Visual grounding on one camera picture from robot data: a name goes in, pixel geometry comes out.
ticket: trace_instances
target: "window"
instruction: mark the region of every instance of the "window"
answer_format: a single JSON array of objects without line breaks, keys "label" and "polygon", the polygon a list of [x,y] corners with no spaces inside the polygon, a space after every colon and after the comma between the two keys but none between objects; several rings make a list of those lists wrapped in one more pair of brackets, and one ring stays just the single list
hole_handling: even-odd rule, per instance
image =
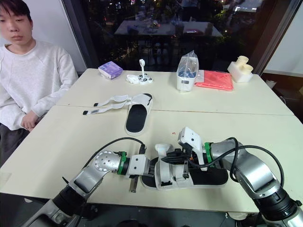
[{"label": "window", "polygon": [[245,55],[255,73],[264,69],[299,4],[298,0],[63,2],[89,67],[114,61],[125,70],[139,70],[143,58],[146,70],[176,71],[181,56],[194,50],[200,69],[226,71],[231,61]]}]

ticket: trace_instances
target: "clear plastic bag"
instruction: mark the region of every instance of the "clear plastic bag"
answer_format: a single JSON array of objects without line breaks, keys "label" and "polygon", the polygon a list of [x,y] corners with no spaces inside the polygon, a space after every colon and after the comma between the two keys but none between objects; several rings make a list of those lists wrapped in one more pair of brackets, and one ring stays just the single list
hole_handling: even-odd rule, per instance
[{"label": "clear plastic bag", "polygon": [[183,55],[177,69],[177,89],[190,91],[199,71],[199,60],[194,51]]}]

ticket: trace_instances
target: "white sweatshirt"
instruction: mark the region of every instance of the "white sweatshirt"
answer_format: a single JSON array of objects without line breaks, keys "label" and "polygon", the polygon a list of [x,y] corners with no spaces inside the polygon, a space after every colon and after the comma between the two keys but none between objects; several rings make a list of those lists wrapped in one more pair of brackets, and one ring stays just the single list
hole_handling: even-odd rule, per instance
[{"label": "white sweatshirt", "polygon": [[1,47],[0,123],[16,130],[31,110],[43,116],[77,78],[70,55],[59,46],[36,41],[22,55]]}]

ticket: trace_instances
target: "white wall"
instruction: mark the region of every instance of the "white wall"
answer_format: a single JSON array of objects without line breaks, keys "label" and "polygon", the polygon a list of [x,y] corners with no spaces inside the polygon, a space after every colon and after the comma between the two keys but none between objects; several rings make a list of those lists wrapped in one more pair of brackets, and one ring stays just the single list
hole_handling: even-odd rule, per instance
[{"label": "white wall", "polygon": [[[61,0],[24,0],[34,22],[33,37],[63,47],[77,72],[86,70],[83,57],[67,19]],[[3,38],[0,44],[7,43]]]},{"label": "white wall", "polygon": [[303,4],[264,72],[303,77]]}]

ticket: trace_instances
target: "man's hand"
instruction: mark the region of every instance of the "man's hand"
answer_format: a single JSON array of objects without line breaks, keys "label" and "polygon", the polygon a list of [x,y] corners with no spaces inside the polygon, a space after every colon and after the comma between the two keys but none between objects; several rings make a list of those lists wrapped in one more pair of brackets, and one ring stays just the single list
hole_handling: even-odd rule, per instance
[{"label": "man's hand", "polygon": [[22,119],[21,126],[26,128],[29,131],[32,131],[36,126],[36,122],[39,117],[31,110],[27,115]]}]

